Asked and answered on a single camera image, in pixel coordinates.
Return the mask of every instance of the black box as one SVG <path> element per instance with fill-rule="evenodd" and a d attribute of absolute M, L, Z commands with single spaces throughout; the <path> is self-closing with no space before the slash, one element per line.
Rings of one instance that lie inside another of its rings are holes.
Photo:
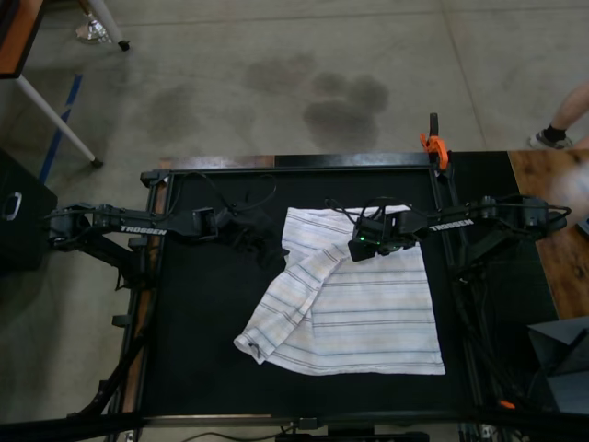
<path fill-rule="evenodd" d="M 57 196 L 0 149 L 0 270 L 34 270 L 47 250 L 40 219 Z"/>

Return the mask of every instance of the wooden table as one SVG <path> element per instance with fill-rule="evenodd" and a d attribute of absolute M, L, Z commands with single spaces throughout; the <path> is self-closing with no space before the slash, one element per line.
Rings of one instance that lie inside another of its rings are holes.
<path fill-rule="evenodd" d="M 568 227 L 537 249 L 561 319 L 589 315 L 589 239 L 576 223 L 589 216 L 589 150 L 511 152 L 523 194 L 572 209 Z"/>
<path fill-rule="evenodd" d="M 263 157 L 193 157 L 163 160 L 161 169 L 272 168 L 274 156 Z M 509 154 L 513 172 L 522 194 L 546 199 L 549 203 L 568 205 L 573 212 L 566 229 L 538 242 L 537 248 L 549 282 L 550 291 L 562 319 L 589 315 L 589 239 L 575 226 L 589 215 L 589 151 L 512 152 Z M 160 183 L 156 211 L 165 211 L 166 184 Z M 156 246 L 158 238 L 152 239 Z M 152 260 L 156 250 L 152 247 Z M 152 294 L 145 290 L 139 300 L 139 330 Z M 136 410 L 140 385 L 142 356 L 137 357 L 129 371 L 121 410 Z"/>
<path fill-rule="evenodd" d="M 74 134 L 64 120 L 22 75 L 30 48 L 39 30 L 45 3 L 44 0 L 20 0 L 18 11 L 2 42 L 2 46 L 0 46 L 0 79 L 16 80 L 22 91 L 40 107 L 60 131 L 70 139 L 74 146 L 90 160 L 92 166 L 99 168 L 102 166 L 102 161 L 95 157 L 90 149 Z M 102 0 L 90 0 L 90 3 L 102 20 L 109 35 L 118 42 L 124 51 L 129 50 L 129 42 L 122 38 L 121 32 L 104 2 Z"/>
<path fill-rule="evenodd" d="M 43 0 L 20 0 L 17 14 L 0 47 L 0 78 L 18 78 L 43 17 Z"/>

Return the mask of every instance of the floor stain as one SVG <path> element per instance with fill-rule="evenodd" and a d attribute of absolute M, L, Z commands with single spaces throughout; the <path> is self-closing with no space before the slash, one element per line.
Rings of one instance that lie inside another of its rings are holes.
<path fill-rule="evenodd" d="M 272 58 L 252 64 L 246 71 L 244 85 L 271 93 L 289 93 L 299 87 L 317 68 L 310 54 L 290 58 Z"/>
<path fill-rule="evenodd" d="M 313 79 L 312 86 L 316 95 L 338 97 L 348 90 L 348 80 L 342 74 L 323 72 Z"/>
<path fill-rule="evenodd" d="M 140 124 L 152 139 L 166 144 L 194 136 L 200 124 L 191 107 L 193 94 L 189 85 L 158 91 L 150 98 L 148 109 L 139 110 Z"/>
<path fill-rule="evenodd" d="M 342 99 L 310 104 L 303 120 L 313 142 L 328 150 L 370 149 L 378 138 L 373 116 Z"/>
<path fill-rule="evenodd" d="M 223 116 L 227 123 L 233 128 L 239 138 L 255 149 L 256 144 L 253 140 L 254 123 L 256 122 L 256 112 L 250 106 L 240 106 L 224 110 Z"/>
<path fill-rule="evenodd" d="M 313 143 L 328 150 L 361 152 L 376 146 L 379 129 L 375 116 L 388 106 L 388 89 L 371 76 L 359 76 L 348 83 L 344 76 L 323 73 L 312 82 L 326 99 L 309 104 L 303 121 Z"/>

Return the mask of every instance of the black mat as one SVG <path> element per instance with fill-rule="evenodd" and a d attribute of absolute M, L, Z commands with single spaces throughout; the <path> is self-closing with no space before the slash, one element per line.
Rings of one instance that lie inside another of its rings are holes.
<path fill-rule="evenodd" d="M 240 200 L 256 176 L 212 175 L 229 201 Z M 278 192 L 266 212 L 281 228 L 289 206 L 323 208 L 325 196 L 357 206 L 389 194 L 434 209 L 426 171 L 276 173 Z M 179 209 L 216 205 L 199 178 L 186 179 Z M 258 366 L 233 340 L 280 266 L 261 270 L 246 255 L 215 245 L 166 242 L 142 411 L 148 414 L 275 416 L 400 410 L 451 411 L 470 406 L 458 319 L 448 289 L 439 237 L 422 244 L 445 376 L 354 374 L 310 377 L 272 364 Z"/>

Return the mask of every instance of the person's foot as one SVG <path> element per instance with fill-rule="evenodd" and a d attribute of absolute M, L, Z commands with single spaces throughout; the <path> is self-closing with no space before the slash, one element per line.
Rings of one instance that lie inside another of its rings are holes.
<path fill-rule="evenodd" d="M 544 131 L 540 131 L 537 134 L 530 136 L 527 143 L 533 149 L 561 150 L 572 147 L 572 140 L 568 136 L 564 140 L 549 141 L 546 136 L 544 136 Z"/>

